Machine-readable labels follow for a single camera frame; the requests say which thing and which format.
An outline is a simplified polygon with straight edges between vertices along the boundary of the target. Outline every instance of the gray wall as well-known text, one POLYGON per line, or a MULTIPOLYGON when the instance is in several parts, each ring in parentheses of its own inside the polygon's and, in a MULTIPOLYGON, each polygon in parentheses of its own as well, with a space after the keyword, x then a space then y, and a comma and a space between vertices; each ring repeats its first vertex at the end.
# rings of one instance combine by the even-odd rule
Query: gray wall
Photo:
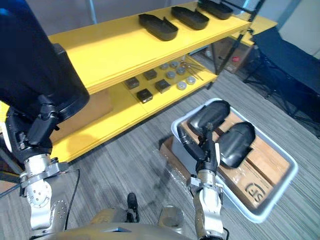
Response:
POLYGON ((91 24, 86 0, 26 0, 47 35, 91 24))
POLYGON ((302 0, 280 29, 281 36, 308 54, 320 57, 320 0, 302 0))
MULTIPOLYGON (((92 24, 87 0, 26 0, 47 35, 92 24)), ((168 0, 93 0, 98 23, 164 8, 168 0)))

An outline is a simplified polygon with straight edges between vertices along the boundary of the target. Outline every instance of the black chair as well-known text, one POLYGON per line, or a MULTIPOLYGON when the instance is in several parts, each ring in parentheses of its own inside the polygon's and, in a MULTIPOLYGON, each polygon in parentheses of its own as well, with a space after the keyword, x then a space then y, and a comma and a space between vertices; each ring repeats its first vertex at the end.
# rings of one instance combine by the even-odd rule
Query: black chair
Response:
POLYGON ((253 35, 253 41, 258 47, 259 64, 243 82, 266 86, 266 99, 278 93, 286 113, 311 124, 320 139, 320 61, 283 40, 276 27, 253 35), (260 81, 249 79, 258 72, 263 72, 260 81), (297 116, 298 111, 309 118, 297 116))

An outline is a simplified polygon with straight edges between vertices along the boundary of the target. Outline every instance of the white bin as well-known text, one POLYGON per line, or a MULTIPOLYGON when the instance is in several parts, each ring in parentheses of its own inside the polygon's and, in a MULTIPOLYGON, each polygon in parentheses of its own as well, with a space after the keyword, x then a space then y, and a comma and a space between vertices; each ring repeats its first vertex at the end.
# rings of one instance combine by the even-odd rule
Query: white bin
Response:
MULTIPOLYGON (((221 100, 219 98, 212 98, 208 100, 206 103, 198 106, 194 110, 188 112, 183 117, 175 120, 171 125, 171 131, 175 136, 172 142, 172 152, 174 155, 181 161, 181 163, 185 166, 185 168, 191 173, 196 174, 196 161, 189 155, 189 153, 185 150, 183 145, 180 142, 177 126, 188 119, 190 116, 199 111, 203 106, 206 106, 213 101, 221 100)), ((230 108, 231 112, 236 114, 243 121, 248 121, 244 116, 242 116, 238 111, 236 111, 233 107, 230 108)), ((297 162, 290 156, 285 150, 283 150, 278 144, 276 144, 272 139, 270 139, 266 134, 264 134, 260 129, 255 127, 255 133, 262 140, 268 143, 273 149, 275 149, 284 159, 289 162, 289 168, 286 171, 285 175, 281 178, 281 180, 273 186, 272 191, 268 194, 267 198, 258 206, 256 209, 248 209, 240 199, 230 190, 230 188, 223 182, 223 180, 217 176, 216 181, 219 184, 223 185, 224 196, 227 196, 232 206, 235 206, 247 219, 249 219, 253 223, 262 223, 269 216, 271 210, 276 205, 277 201, 284 194, 286 188, 289 186, 292 179, 298 172, 297 162)), ((226 202, 224 199, 223 206, 226 207, 228 205, 228 201, 226 202)))

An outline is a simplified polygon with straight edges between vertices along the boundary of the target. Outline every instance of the black tray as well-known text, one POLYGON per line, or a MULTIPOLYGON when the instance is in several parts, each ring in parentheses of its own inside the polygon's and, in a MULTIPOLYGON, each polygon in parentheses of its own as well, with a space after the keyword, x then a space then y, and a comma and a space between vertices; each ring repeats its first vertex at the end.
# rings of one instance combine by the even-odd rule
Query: black tray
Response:
POLYGON ((231 14, 233 13, 232 8, 228 7, 227 5, 223 3, 218 4, 209 0, 200 0, 198 2, 198 6, 222 20, 230 18, 231 14))
POLYGON ((171 8, 171 13, 181 22, 196 30, 204 29, 209 22, 209 18, 205 15, 197 10, 191 11, 185 7, 174 6, 171 8))
POLYGON ((150 14, 140 14, 139 23, 157 38, 169 41, 177 36, 178 28, 169 22, 166 17, 160 18, 150 14))

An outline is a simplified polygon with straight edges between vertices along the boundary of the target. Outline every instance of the yellow shelf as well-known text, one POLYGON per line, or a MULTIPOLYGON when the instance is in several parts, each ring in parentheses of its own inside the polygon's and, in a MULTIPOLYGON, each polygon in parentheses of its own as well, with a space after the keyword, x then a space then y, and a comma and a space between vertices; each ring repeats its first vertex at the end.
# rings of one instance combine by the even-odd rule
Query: yellow shelf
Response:
MULTIPOLYGON (((186 61, 199 64, 191 57, 187 57, 186 61)), ((123 82, 111 86, 109 93, 113 110, 55 143, 51 155, 58 157, 61 162, 70 162, 216 79, 215 74, 203 66, 201 68, 203 70, 197 71, 197 74, 203 80, 197 79, 194 85, 187 85, 185 90, 179 90, 176 83, 185 81, 190 75, 188 72, 182 76, 177 75, 174 80, 166 78, 165 80, 171 84, 171 88, 162 94, 159 93, 155 88, 155 82, 164 79, 166 72, 174 71, 174 69, 161 70, 158 67, 155 68, 158 74, 155 79, 148 81, 142 74, 136 76, 140 82, 140 86, 137 88, 129 90, 123 82), (153 99, 142 104, 137 99, 136 93, 144 88, 147 88, 153 94, 153 99)))
MULTIPOLYGON (((196 2, 179 6, 194 10, 196 2)), ((237 17, 220 20, 200 10, 210 20, 205 29, 193 30, 171 15, 171 7, 148 12, 166 17, 178 27, 171 41, 162 41, 139 25, 137 15, 102 22, 49 37, 64 47, 90 94, 111 87, 160 64, 247 29, 237 17)))
MULTIPOLYGON (((249 14, 244 12, 241 13, 239 15, 237 15, 238 18, 243 19, 243 20, 247 20, 249 19, 249 14)), ((259 34, 262 33, 263 31, 266 31, 268 29, 271 29, 273 27, 275 27, 278 23, 275 21, 272 21, 266 17, 263 16, 259 16, 257 15, 253 22, 252 25, 250 26, 250 28, 252 28, 254 30, 253 34, 259 34)), ((239 36, 239 32, 236 32, 234 34, 231 35, 231 37, 233 39, 237 39, 239 36)), ((251 47, 252 45, 254 45, 255 43, 251 40, 252 35, 249 32, 246 32, 246 34, 243 36, 241 43, 251 47)))

